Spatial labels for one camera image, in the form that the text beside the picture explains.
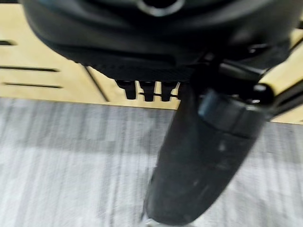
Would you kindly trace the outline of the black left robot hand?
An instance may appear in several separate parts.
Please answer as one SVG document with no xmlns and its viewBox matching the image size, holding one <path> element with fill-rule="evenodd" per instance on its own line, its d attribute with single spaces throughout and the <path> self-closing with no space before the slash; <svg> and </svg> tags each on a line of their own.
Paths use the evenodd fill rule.
<svg viewBox="0 0 303 227">
<path fill-rule="evenodd" d="M 143 218 L 182 227 L 205 213 L 264 124 L 303 102 L 297 82 L 275 95 L 261 82 L 290 55 L 300 0 L 23 0 L 49 48 L 114 79 L 147 102 L 155 83 L 180 104 L 160 149 Z"/>
</svg>

